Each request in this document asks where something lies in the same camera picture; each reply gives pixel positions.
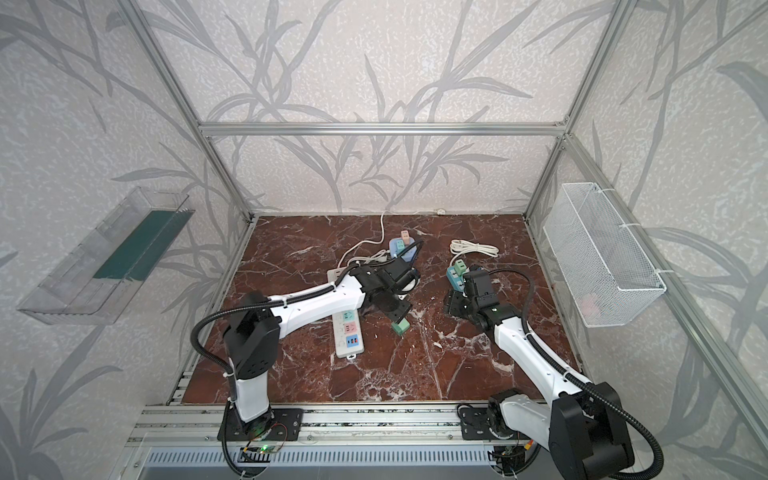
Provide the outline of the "light blue square socket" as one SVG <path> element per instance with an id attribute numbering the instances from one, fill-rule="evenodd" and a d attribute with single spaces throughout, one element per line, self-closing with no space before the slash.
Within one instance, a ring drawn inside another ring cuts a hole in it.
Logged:
<path id="1" fill-rule="evenodd" d="M 389 241 L 389 253 L 392 258 L 396 258 L 402 254 L 415 240 L 413 238 L 403 239 L 402 237 L 393 238 Z M 417 247 L 410 248 L 405 254 L 405 260 L 410 262 L 415 254 L 418 252 Z"/>

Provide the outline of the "light green cube charger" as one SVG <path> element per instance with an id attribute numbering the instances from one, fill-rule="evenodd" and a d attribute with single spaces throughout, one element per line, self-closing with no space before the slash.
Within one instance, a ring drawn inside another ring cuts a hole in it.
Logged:
<path id="1" fill-rule="evenodd" d="M 410 329 L 410 323 L 406 319 L 393 322 L 391 326 L 395 333 L 399 336 L 403 336 Z"/>

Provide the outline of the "white multicolour power strip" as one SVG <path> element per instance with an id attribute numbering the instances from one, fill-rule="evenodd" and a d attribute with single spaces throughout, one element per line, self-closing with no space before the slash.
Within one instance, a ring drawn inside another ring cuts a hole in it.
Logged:
<path id="1" fill-rule="evenodd" d="M 364 352 L 358 310 L 365 295 L 360 284 L 349 274 L 342 280 L 340 289 L 343 293 L 341 305 L 346 310 L 335 310 L 332 314 L 335 354 L 340 359 L 354 359 Z"/>

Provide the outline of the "teal blue power strip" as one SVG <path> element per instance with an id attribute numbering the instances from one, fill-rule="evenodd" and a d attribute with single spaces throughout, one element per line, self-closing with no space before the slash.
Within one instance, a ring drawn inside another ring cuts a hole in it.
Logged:
<path id="1" fill-rule="evenodd" d="M 463 292 L 464 285 L 465 285 L 463 275 L 462 276 L 457 275 L 453 268 L 453 265 L 447 268 L 446 274 L 449 282 L 452 285 L 452 288 L 456 291 Z"/>

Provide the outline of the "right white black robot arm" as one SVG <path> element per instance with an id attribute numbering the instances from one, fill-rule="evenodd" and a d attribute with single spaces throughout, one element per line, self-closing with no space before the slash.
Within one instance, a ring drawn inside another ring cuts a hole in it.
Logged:
<path id="1" fill-rule="evenodd" d="M 470 321 L 509 355 L 542 394 L 537 402 L 514 389 L 490 398 L 489 424 L 501 437 L 522 433 L 546 449 L 565 479 L 654 479 L 665 464 L 654 435 L 621 403 L 608 383 L 593 383 L 560 358 L 533 330 L 531 276 L 522 307 L 503 302 L 493 272 L 452 266 L 446 314 Z"/>

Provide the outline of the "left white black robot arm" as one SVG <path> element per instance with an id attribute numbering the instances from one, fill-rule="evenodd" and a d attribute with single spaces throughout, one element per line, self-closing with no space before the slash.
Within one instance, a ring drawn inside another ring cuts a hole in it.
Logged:
<path id="1" fill-rule="evenodd" d="M 268 372 L 283 338 L 326 317 L 369 306 L 400 322 L 411 309 L 406 295 L 419 280 L 418 270 L 402 258 L 349 266 L 325 284 L 287 295 L 258 295 L 250 303 L 210 314 L 193 326 L 190 344 L 222 369 L 230 388 L 230 408 L 239 421 L 264 423 L 271 417 Z M 225 358 L 200 341 L 204 327 L 220 319 L 228 322 L 223 334 Z"/>

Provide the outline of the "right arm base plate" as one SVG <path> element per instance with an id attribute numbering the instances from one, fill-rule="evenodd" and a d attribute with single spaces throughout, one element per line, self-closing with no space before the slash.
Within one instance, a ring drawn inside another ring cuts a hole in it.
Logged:
<path id="1" fill-rule="evenodd" d="M 456 406 L 456 414 L 463 440 L 494 441 L 508 438 L 500 437 L 493 431 L 487 404 L 459 403 Z"/>

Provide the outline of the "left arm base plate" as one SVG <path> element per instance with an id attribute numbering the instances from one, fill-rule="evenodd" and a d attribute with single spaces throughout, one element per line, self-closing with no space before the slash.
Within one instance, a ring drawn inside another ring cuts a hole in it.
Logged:
<path id="1" fill-rule="evenodd" d="M 243 421 L 235 407 L 225 410 L 224 422 L 217 439 L 227 442 L 247 440 L 296 441 L 302 425 L 304 410 L 301 408 L 270 408 L 255 420 Z"/>

